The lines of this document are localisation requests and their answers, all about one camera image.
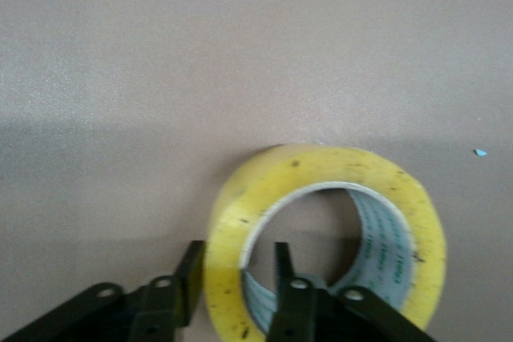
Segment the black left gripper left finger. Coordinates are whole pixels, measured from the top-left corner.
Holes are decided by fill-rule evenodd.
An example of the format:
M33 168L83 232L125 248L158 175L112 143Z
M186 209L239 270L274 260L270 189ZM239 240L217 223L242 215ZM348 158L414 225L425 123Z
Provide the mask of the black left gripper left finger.
M201 293L205 242L193 240L171 275L132 292L90 286L5 341L181 341Z

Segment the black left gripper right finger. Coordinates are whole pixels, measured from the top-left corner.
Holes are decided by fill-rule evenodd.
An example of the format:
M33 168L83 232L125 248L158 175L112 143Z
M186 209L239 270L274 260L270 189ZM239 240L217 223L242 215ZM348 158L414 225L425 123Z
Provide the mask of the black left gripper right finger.
M350 286L334 296L301 278L286 242L276 242L277 310L267 341L432 341L404 315L367 288Z

